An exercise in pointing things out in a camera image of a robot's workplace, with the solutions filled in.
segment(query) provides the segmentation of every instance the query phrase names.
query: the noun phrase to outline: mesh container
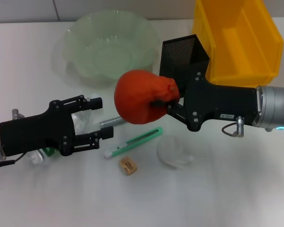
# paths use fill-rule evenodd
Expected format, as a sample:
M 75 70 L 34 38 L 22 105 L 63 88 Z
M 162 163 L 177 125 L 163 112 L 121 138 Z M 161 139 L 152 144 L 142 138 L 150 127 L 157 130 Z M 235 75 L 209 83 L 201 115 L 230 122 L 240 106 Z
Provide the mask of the mesh container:
M 196 35 L 163 42 L 160 76 L 173 78 L 184 95 L 191 75 L 206 73 L 209 57 Z

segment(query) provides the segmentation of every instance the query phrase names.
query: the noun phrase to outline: clear plastic bowl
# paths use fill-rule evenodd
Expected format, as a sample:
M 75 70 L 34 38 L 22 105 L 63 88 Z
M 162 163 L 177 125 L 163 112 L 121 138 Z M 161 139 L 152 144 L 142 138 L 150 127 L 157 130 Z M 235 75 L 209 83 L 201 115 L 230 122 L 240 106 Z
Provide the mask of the clear plastic bowl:
M 119 79 L 133 69 L 151 70 L 159 37 L 145 18 L 106 10 L 80 18 L 67 31 L 63 56 L 87 78 Z

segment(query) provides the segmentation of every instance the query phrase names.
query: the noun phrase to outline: yellow storage box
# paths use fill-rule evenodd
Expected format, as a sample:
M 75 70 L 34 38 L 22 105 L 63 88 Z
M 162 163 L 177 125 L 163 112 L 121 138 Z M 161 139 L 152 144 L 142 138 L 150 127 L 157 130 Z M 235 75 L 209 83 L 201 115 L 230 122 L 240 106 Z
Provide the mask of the yellow storage box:
M 211 83 L 256 87 L 278 75 L 283 39 L 262 0 L 196 0 L 193 34 Z

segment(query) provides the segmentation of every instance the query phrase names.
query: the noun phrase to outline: white tabletop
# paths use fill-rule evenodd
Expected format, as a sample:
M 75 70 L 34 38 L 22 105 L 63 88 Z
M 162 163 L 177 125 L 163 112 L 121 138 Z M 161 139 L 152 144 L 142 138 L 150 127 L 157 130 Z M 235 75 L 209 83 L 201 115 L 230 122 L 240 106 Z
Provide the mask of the white tabletop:
M 284 38 L 284 18 L 274 19 Z M 152 21 L 162 41 L 191 33 L 192 20 Z M 11 109 L 25 116 L 50 101 L 97 93 L 103 115 L 117 116 L 114 86 L 91 88 L 65 69 L 63 35 L 72 23 L 0 24 L 0 122 Z M 160 55 L 154 65 L 159 72 Z M 284 53 L 280 75 L 284 86 Z M 221 133 L 226 122 L 208 121 L 193 133 L 170 116 L 147 125 L 115 127 L 100 149 L 55 157 L 48 166 L 24 161 L 0 168 L 0 227 L 284 227 L 284 131 L 245 127 L 243 139 Z M 157 126 L 177 135 L 195 161 L 183 169 L 160 163 L 156 138 L 111 160 L 105 149 Z M 138 171 L 124 176 L 118 161 L 129 155 Z

